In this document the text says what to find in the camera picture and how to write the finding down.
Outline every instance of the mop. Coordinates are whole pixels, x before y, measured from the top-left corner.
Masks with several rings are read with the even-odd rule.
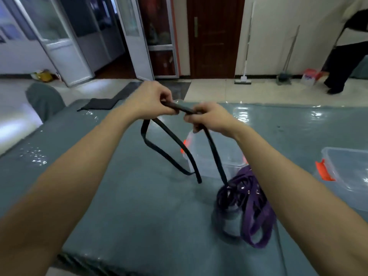
[[[285,85],[285,84],[289,85],[289,84],[292,83],[290,81],[291,78],[292,78],[292,75],[291,74],[288,74],[288,71],[287,70],[288,70],[288,67],[289,67],[290,59],[292,57],[292,51],[294,50],[295,42],[297,41],[297,36],[298,36],[298,33],[299,33],[299,28],[300,28],[300,25],[298,26],[297,32],[295,33],[294,39],[292,41],[292,45],[290,47],[289,54],[287,55],[284,68],[282,69],[281,74],[279,74],[277,76],[277,78],[276,78],[276,84],[277,85]]]
[[[242,77],[240,77],[240,79],[235,80],[235,84],[252,84],[252,81],[248,80],[247,77],[246,77],[246,64],[247,64],[247,61],[248,61],[249,43],[251,41],[251,31],[252,31],[252,20],[253,20],[254,8],[255,8],[255,1],[253,2],[251,21],[250,21],[250,24],[249,24],[248,43],[246,44],[246,62],[245,62],[245,66],[244,66],[244,74],[243,74]]]

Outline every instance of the person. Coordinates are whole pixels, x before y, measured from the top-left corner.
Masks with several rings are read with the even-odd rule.
[[[126,129],[138,119],[176,112],[168,88],[144,82],[61,155],[0,220],[0,275],[44,275],[89,207]],[[184,117],[233,138],[279,221],[320,275],[368,274],[368,224],[322,183],[216,103]]]
[[[329,77],[324,84],[334,95],[344,90],[353,70],[368,55],[368,0],[355,0],[343,14],[345,23],[329,58]]]

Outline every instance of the black strap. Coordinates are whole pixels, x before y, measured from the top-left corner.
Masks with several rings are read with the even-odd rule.
[[[181,106],[179,104],[176,103],[171,103],[171,102],[161,102],[164,106],[170,107],[172,109],[175,110],[181,110],[183,112],[185,112],[186,114],[196,114],[196,112],[188,107],[185,106]],[[193,173],[195,173],[196,177],[197,177],[197,181],[198,183],[202,183],[202,178],[200,176],[200,172],[198,171],[198,167],[194,161],[194,158],[192,156],[192,154],[190,153],[190,151],[188,150],[188,148],[181,142],[181,140],[171,131],[169,130],[169,128],[163,124],[163,122],[161,122],[159,119],[152,119],[152,121],[154,121],[157,125],[159,125],[186,153],[186,155],[189,158],[189,161],[191,162],[193,168],[194,168],[194,172],[189,172],[186,169],[184,169],[181,165],[179,165],[172,157],[170,157],[165,151],[163,151],[161,148],[159,148],[158,146],[156,146],[155,144],[153,144],[152,142],[150,142],[147,138],[146,138],[146,134],[147,134],[147,130],[148,130],[148,125],[150,124],[150,120],[144,120],[143,124],[142,124],[142,128],[140,129],[140,134],[142,135],[142,138],[144,140],[144,143],[151,149],[155,150],[156,152],[158,152],[159,154],[161,154],[163,157],[165,157],[166,160],[168,160],[174,167],[176,167],[179,171],[181,171],[183,174],[185,175],[192,175]],[[220,156],[218,155],[216,146],[214,144],[214,141],[211,137],[211,135],[209,134],[208,129],[204,126],[201,125],[200,129],[203,129],[205,131],[205,134],[208,138],[208,142],[212,151],[212,154],[214,156],[214,161],[216,163],[217,169],[220,173],[221,176],[221,180],[223,181],[223,183],[225,185],[227,185],[227,179],[226,179],[226,175],[225,172],[222,168],[222,164],[221,164],[221,160],[220,160]]]

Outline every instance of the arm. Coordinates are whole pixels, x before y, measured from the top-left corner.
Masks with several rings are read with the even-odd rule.
[[[344,12],[343,21],[348,21],[354,14],[360,10],[364,0],[355,0]]]
[[[44,275],[88,209],[126,129],[137,119],[176,112],[170,90],[145,82],[126,102],[39,176],[0,220],[0,275]]]
[[[279,221],[320,275],[367,275],[368,224],[355,211],[220,105],[194,110],[204,114],[187,122],[237,141]]]

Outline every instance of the black pants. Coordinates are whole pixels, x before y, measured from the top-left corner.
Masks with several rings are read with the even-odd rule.
[[[336,47],[330,57],[330,75],[325,84],[336,92],[344,89],[345,82],[368,54],[368,41]]]

